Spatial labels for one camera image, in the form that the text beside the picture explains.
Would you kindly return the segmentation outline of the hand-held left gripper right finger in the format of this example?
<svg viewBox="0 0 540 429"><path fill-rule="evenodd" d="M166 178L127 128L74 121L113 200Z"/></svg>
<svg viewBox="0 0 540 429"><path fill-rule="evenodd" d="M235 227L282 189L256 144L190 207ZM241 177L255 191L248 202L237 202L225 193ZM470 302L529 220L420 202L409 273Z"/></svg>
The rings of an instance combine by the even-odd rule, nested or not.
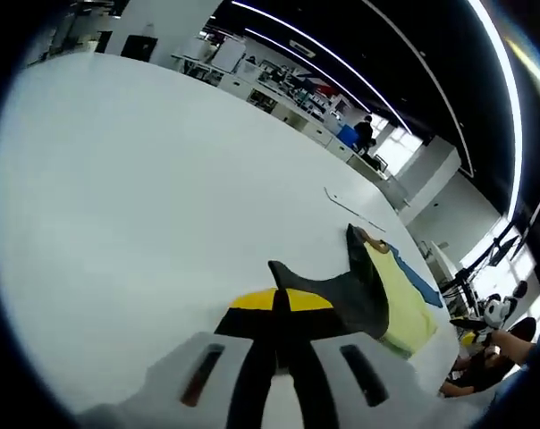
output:
<svg viewBox="0 0 540 429"><path fill-rule="evenodd" d="M349 333L333 305L285 289L284 340L310 428L423 428L426 395L414 368L364 332Z"/></svg>

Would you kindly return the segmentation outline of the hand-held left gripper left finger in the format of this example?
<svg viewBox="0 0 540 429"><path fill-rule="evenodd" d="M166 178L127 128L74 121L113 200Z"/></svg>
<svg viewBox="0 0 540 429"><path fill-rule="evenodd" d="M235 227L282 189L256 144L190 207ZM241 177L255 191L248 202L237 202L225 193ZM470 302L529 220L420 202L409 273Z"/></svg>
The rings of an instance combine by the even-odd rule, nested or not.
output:
<svg viewBox="0 0 540 429"><path fill-rule="evenodd" d="M128 399L77 416L81 428L259 428L276 368L276 291L236 298L146 371Z"/></svg>

